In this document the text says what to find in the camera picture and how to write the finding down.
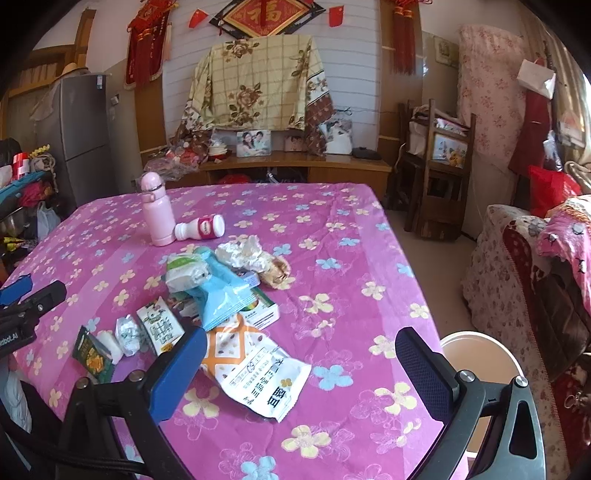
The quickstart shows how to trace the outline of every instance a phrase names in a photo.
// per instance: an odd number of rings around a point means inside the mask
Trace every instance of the cable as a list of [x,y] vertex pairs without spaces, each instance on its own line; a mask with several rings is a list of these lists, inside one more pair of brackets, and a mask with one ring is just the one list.
[[150,475],[144,463],[131,460],[116,460],[112,458],[86,457],[75,453],[66,452],[50,442],[40,440],[26,432],[12,421],[4,406],[0,406],[0,424],[9,437],[29,448],[33,453],[44,458],[49,458],[57,463],[70,465],[87,470],[110,470],[127,473]]

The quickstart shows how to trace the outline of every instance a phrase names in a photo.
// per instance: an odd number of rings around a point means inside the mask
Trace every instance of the pink water bottle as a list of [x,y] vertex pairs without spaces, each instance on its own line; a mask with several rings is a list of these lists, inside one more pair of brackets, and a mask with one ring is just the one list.
[[157,247],[171,244],[174,242],[176,221],[162,178],[156,172],[150,171],[142,176],[141,188],[142,209],[152,243]]

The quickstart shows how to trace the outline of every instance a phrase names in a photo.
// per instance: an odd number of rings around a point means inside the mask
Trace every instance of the gray refrigerator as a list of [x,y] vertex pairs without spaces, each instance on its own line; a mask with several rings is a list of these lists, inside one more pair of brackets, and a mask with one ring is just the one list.
[[67,213],[118,194],[107,127],[104,74],[58,80],[52,111],[36,122],[39,145],[51,145],[59,196]]

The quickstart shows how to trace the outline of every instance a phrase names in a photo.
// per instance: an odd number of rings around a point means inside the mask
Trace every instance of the white paper bag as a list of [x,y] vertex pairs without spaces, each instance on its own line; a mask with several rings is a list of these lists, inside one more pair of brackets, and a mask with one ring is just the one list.
[[548,100],[552,100],[556,85],[556,73],[554,71],[529,60],[524,60],[521,63],[517,81],[522,87],[533,90],[545,96]]

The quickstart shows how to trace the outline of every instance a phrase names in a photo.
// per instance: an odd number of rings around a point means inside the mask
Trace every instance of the blue packaging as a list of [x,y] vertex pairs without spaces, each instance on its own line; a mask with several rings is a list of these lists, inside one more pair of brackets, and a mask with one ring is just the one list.
[[253,303],[255,295],[250,285],[220,263],[211,249],[198,247],[195,253],[208,264],[212,275],[201,285],[186,291],[195,299],[201,326],[208,332]]

